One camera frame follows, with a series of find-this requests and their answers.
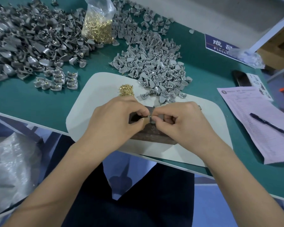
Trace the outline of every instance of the printed form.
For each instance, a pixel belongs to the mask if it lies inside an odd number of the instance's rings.
[[[263,155],[264,164],[284,162],[284,134],[250,116],[254,113],[284,130],[284,113],[265,99],[256,87],[217,89]]]

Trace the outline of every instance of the hand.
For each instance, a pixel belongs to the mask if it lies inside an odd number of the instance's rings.
[[[129,114],[132,112],[145,117],[150,115],[149,110],[133,96],[113,98],[94,110],[87,130],[78,142],[95,146],[97,152],[110,154],[149,123],[146,117],[129,124]]]
[[[164,115],[164,121],[158,117],[160,114]],[[195,102],[156,107],[151,118],[157,129],[200,158],[209,149],[208,145],[220,140]]]

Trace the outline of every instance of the dark trousers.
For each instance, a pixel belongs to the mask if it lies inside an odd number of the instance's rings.
[[[73,143],[61,136],[46,176]],[[193,202],[194,174],[159,163],[116,201],[101,163],[83,183],[62,226],[191,227]]]

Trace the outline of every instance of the left hand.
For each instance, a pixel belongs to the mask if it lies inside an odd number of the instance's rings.
[[[129,124],[129,114],[137,112],[145,116],[139,121]],[[134,134],[144,129],[149,123],[150,115],[147,107],[139,103],[133,96],[118,96],[97,107],[89,121],[87,130],[78,143],[96,148],[96,151],[109,155],[117,150]]]

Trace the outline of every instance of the pile of gray plastic parts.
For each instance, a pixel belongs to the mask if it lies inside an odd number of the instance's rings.
[[[57,6],[57,1],[53,0],[52,5]],[[53,81],[45,79],[53,84],[44,84],[45,89],[57,91],[61,85],[71,83],[61,74],[64,62],[83,68],[84,56],[96,46],[93,40],[81,36],[84,16],[82,8],[67,14],[57,7],[50,10],[40,0],[26,6],[0,5],[0,81],[14,75],[24,80],[43,72],[45,77],[53,75]],[[74,82],[67,84],[70,89],[76,86]]]
[[[176,61],[181,58],[178,52],[181,45],[176,45],[173,39],[162,39],[160,35],[166,35],[169,24],[174,20],[164,21],[161,16],[155,20],[152,10],[129,0],[114,0],[113,4],[117,9],[113,18],[113,37],[124,38],[129,46],[126,52],[118,53],[109,64],[120,73],[128,73],[127,76],[137,79],[141,86],[149,89],[140,95],[142,99],[157,95],[159,103],[163,104],[175,102],[176,96],[185,98],[186,94],[181,91],[192,78],[186,76],[184,64]],[[124,10],[125,4],[131,8]],[[130,14],[143,14],[144,21],[138,25]]]

